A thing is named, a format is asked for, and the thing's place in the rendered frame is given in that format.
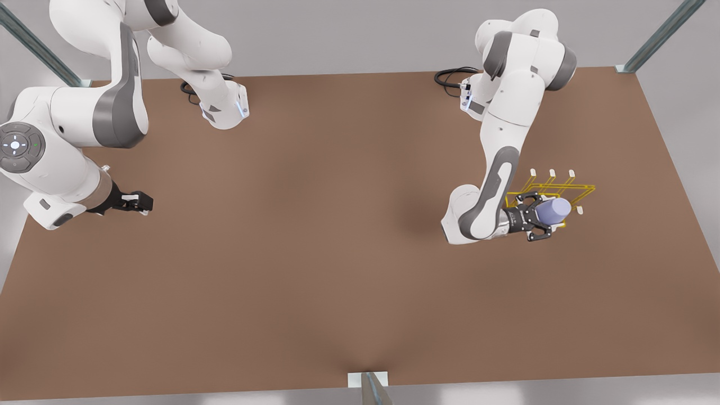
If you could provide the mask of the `lavender cup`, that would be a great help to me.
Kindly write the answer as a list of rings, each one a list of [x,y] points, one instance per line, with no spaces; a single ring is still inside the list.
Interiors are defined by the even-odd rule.
[[[568,217],[573,206],[562,197],[543,200],[535,208],[538,220],[548,226],[561,224]]]

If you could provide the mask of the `silver frame post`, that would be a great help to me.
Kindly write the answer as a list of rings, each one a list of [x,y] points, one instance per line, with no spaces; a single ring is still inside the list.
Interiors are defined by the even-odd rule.
[[[70,87],[90,87],[92,80],[80,79],[62,59],[49,49],[20,19],[0,3],[0,26]]]
[[[676,10],[664,20],[653,35],[628,59],[625,64],[615,65],[618,74],[635,74],[676,31],[699,10],[707,0],[683,0]]]
[[[388,372],[350,372],[347,379],[349,388],[361,390],[362,405],[394,405],[386,391],[389,386]]]

